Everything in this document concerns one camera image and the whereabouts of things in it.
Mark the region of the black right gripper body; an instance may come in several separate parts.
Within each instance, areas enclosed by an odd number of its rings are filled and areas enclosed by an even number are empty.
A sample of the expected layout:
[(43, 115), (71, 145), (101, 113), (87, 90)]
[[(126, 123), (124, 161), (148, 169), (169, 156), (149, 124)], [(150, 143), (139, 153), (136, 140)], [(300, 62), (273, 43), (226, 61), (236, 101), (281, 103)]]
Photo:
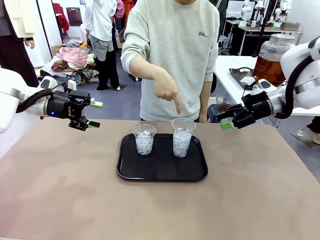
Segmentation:
[(241, 100), (255, 118), (265, 118), (272, 115), (272, 108), (270, 107), (269, 97), (266, 92), (254, 95), (247, 94)]

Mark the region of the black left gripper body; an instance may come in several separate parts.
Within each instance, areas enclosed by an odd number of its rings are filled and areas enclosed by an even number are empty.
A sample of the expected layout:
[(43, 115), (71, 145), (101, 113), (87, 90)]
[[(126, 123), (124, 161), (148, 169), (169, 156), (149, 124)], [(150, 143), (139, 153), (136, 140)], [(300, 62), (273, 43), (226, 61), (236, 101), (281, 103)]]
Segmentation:
[(69, 93), (56, 90), (48, 99), (46, 113), (49, 117), (81, 120), (84, 116), (81, 102), (84, 99), (82, 91), (71, 90)]

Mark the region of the person's right hand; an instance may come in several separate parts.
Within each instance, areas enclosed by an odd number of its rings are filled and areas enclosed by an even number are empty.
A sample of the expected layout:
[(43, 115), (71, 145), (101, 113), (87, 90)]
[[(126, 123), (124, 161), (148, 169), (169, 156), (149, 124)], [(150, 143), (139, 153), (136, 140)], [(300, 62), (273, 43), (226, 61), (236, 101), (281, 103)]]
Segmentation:
[(173, 101), (178, 115), (182, 113), (181, 102), (178, 94), (178, 86), (174, 79), (161, 69), (153, 77), (155, 95), (168, 102)]

